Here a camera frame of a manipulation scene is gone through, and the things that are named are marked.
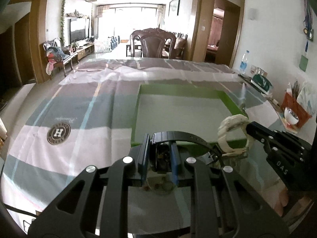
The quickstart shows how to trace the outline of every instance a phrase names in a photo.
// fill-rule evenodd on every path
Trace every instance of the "red container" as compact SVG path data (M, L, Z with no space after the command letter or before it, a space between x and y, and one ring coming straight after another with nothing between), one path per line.
M291 108L294 113L297 114L299 119L298 123L295 125L297 128L301 128L308 121L308 119L312 117L299 103L297 103L296 99L294 99L288 93L285 93L284 101L281 106L283 111L285 110L285 107Z

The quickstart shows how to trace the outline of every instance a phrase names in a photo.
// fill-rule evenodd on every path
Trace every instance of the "light switch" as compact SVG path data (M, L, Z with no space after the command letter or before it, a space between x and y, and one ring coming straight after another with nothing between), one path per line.
M255 8L250 8L248 19L249 20L257 20L258 19L258 10Z

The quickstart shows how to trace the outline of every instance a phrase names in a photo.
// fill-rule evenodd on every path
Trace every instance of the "green tray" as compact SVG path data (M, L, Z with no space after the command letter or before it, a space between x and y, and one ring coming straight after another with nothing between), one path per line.
M192 85L141 84L131 146L140 145L146 133L152 135L160 131L190 132L213 145L217 142L221 121L236 114L243 113L224 91ZM232 148L244 147L245 135L241 130L234 132L228 135L229 145ZM180 142L180 145L187 147L191 155L206 152L193 143Z

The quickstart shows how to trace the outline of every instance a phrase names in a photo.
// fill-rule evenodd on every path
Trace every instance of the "white bowl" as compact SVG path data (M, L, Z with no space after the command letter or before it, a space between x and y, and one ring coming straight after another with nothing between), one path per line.
M289 107L286 107L284 110L284 117L285 120L288 122L288 124L290 125L295 125L298 123L299 119L298 116L296 115L296 113L293 112L292 109L290 109Z

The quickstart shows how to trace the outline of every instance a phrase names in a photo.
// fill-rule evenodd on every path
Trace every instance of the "dining table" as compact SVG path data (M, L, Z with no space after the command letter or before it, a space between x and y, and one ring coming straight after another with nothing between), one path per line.
M141 41L135 40L134 41L134 49L142 51ZM131 53L131 41L129 40L126 44L126 57L128 57L128 51Z
M237 106L245 103L250 121L285 130L269 101L226 65L163 58L87 59L47 94L8 151L1 176L4 203L42 212L88 165L109 167L127 156L140 84L224 91ZM52 145L47 134L59 122L69 124L70 134ZM274 208L285 186L266 157L263 144L255 141L243 158L228 159L226 164ZM156 234L190 226L190 187L175 187L163 195L139 187L128 191L129 233ZM12 215L21 228L24 220L30 221Z

